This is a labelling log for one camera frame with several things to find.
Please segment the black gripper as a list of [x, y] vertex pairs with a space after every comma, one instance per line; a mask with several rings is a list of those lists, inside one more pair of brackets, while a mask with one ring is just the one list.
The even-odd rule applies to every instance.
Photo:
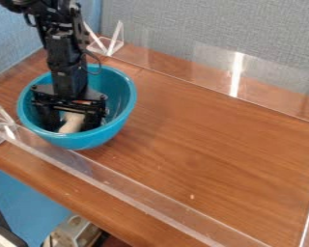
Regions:
[[63, 96], [55, 93], [52, 84], [37, 84], [31, 87], [32, 105], [36, 107], [41, 125], [45, 130], [56, 131], [60, 125], [60, 111], [85, 115], [83, 130], [101, 126], [101, 118], [107, 116], [107, 94], [85, 87], [77, 96]]

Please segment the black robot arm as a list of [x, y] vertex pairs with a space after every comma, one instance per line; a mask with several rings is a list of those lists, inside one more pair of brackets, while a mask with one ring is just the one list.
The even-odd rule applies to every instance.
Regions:
[[81, 4], [76, 0], [0, 0], [0, 5], [24, 16], [35, 27], [48, 52], [52, 82], [33, 86], [32, 105], [40, 115], [40, 123], [49, 131], [63, 131], [60, 113], [79, 117], [79, 129], [88, 131], [101, 126], [107, 115], [107, 95], [89, 87], [87, 58], [89, 34]]

